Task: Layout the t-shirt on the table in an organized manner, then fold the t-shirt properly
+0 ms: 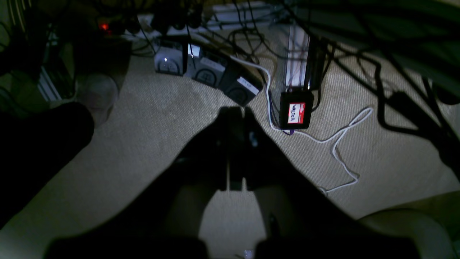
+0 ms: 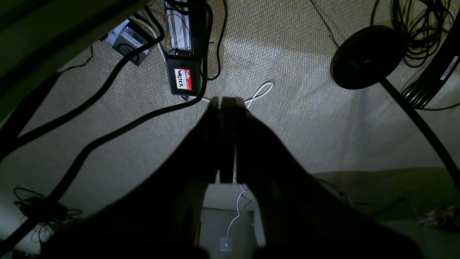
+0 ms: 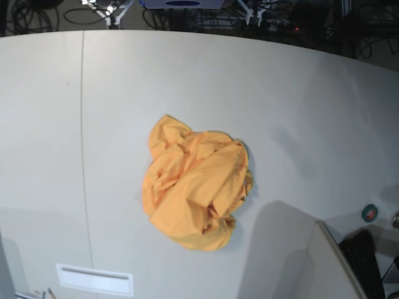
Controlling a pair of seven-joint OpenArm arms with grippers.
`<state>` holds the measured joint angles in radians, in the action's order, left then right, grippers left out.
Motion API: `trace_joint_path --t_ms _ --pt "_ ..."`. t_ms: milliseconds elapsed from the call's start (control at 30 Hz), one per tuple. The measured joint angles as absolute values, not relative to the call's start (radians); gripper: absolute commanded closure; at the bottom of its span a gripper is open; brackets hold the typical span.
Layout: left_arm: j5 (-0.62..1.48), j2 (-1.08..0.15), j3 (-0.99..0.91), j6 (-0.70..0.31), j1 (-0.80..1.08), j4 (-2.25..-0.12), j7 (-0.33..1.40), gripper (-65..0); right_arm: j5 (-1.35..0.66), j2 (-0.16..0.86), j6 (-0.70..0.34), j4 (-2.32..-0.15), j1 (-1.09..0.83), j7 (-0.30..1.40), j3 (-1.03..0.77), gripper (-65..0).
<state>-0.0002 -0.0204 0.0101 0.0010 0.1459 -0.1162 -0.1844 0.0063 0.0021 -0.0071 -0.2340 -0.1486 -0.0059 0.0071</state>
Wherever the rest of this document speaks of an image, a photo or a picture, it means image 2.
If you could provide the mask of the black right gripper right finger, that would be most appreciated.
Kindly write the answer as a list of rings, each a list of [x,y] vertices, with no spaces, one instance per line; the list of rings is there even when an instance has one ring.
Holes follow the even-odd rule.
[[[376,223],[332,195],[280,139],[230,98],[237,179],[255,196],[266,245],[254,259],[422,259],[413,240]]]

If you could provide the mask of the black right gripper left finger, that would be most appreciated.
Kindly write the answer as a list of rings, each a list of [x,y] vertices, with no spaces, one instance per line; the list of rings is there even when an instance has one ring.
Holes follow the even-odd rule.
[[[195,128],[143,183],[56,233],[44,259],[208,259],[195,245],[204,195],[219,169],[222,104],[214,97]]]

